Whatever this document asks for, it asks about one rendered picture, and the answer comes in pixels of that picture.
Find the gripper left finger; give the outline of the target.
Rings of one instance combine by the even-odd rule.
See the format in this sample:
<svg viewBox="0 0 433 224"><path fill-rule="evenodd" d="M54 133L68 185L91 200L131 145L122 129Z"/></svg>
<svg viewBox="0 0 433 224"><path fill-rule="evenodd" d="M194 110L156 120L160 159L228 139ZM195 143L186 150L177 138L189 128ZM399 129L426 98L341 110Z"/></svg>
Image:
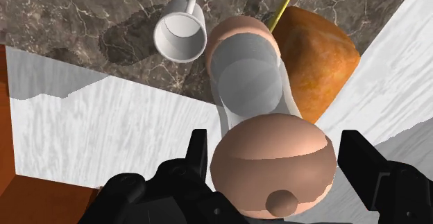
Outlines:
<svg viewBox="0 0 433 224"><path fill-rule="evenodd" d="M215 224L204 199L207 130L192 131L186 156L161 163L150 180L119 173L103 186L78 224Z"/></svg>

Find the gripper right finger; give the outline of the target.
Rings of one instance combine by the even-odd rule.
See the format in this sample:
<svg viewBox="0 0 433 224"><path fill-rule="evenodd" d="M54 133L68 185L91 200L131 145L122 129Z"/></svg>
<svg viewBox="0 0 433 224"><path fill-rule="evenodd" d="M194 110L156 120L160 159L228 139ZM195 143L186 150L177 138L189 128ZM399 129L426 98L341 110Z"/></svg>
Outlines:
<svg viewBox="0 0 433 224"><path fill-rule="evenodd" d="M386 160L356 130L343 130L337 159L378 224L433 224L433 181L416 167Z"/></svg>

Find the white mug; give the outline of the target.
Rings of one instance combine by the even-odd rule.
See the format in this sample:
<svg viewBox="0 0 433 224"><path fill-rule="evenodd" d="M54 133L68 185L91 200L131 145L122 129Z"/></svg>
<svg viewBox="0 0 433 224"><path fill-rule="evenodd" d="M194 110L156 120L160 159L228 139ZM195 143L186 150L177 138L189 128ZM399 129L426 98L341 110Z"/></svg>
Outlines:
<svg viewBox="0 0 433 224"><path fill-rule="evenodd" d="M207 44L202 8L196 0L171 0L155 25L153 41L159 54L178 63L192 62Z"/></svg>

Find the orange brown bread loaf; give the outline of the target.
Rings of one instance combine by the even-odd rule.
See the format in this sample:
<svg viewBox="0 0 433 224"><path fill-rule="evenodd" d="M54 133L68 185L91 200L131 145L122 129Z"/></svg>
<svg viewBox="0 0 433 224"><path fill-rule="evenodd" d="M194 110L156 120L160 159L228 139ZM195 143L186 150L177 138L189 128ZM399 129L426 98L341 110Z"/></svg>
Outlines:
<svg viewBox="0 0 433 224"><path fill-rule="evenodd" d="M295 6L285 9L273 36L301 116L316 123L357 68L360 54L334 23Z"/></svg>

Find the yellow thin stick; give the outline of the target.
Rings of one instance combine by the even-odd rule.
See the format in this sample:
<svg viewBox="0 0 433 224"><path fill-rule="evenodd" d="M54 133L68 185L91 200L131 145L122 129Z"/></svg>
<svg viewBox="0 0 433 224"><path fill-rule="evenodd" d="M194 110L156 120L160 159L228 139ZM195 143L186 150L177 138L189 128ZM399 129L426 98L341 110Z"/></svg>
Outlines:
<svg viewBox="0 0 433 224"><path fill-rule="evenodd" d="M273 32L274 28L278 24L279 19L281 18L282 14L284 13L290 1L291 0L283 0L280 6L275 11L275 13L273 14L272 18L270 18L270 20L268 21L267 27L271 33Z"/></svg>

